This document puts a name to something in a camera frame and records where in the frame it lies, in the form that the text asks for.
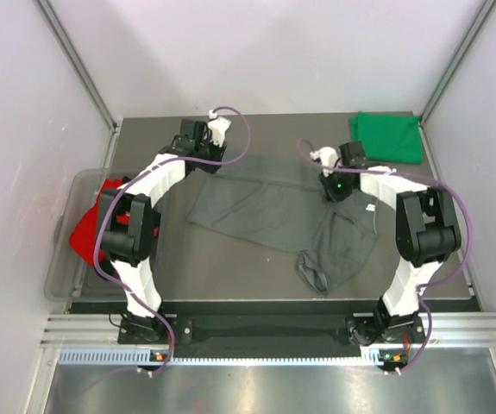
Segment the grey t shirt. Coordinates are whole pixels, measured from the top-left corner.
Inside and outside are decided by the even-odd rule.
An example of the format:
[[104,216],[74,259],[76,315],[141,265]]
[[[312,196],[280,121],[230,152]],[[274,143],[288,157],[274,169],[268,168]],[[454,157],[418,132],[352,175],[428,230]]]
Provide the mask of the grey t shirt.
[[187,219],[298,258],[297,275],[328,295],[357,275],[378,239],[376,198],[329,201],[316,168],[248,155],[207,178]]

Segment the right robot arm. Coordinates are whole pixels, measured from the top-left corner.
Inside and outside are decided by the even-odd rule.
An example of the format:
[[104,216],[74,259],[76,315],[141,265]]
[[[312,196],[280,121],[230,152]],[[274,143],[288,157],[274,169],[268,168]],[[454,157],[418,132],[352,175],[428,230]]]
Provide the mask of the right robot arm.
[[355,191],[377,198],[395,212],[399,264],[392,283],[379,298],[371,323],[355,323],[350,331],[365,342],[391,342],[413,329],[419,298],[433,275],[461,246],[461,232],[451,194],[399,175],[368,159],[362,144],[338,149],[321,147],[310,157],[318,163],[327,198],[341,202]]

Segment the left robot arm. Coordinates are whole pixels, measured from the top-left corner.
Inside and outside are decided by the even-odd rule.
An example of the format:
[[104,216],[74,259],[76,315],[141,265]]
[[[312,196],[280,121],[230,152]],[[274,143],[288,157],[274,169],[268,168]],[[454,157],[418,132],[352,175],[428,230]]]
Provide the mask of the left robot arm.
[[92,256],[97,259],[103,254],[114,272],[108,273],[98,264],[95,268],[125,291],[128,313],[140,318],[137,331],[149,342],[161,340],[167,330],[166,319],[156,314],[161,296],[149,260],[160,224],[155,206],[195,169],[215,173],[220,168],[230,125],[229,119],[214,113],[208,122],[182,120],[179,133],[147,167],[116,189],[100,193]]

